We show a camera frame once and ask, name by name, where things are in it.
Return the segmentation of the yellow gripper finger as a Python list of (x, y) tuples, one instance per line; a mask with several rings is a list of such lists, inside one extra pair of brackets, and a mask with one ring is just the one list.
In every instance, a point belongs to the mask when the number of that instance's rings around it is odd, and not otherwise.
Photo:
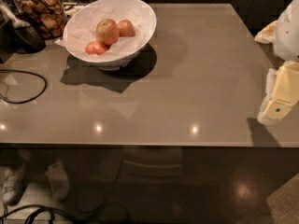
[(254, 40), (261, 44), (273, 43), (275, 39), (275, 29), (277, 23), (277, 21), (272, 21), (269, 23), (254, 37)]
[(271, 125), (284, 119), (299, 102), (299, 62), (286, 61), (266, 76), (265, 97), (257, 120)]

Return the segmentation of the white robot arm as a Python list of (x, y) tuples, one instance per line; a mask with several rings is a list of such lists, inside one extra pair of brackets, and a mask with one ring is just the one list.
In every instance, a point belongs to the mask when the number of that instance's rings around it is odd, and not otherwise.
[(284, 61), (266, 76), (265, 97), (257, 120), (271, 125), (284, 119), (299, 103), (299, 0), (292, 0), (276, 21), (264, 27), (255, 40), (272, 44), (274, 54)]

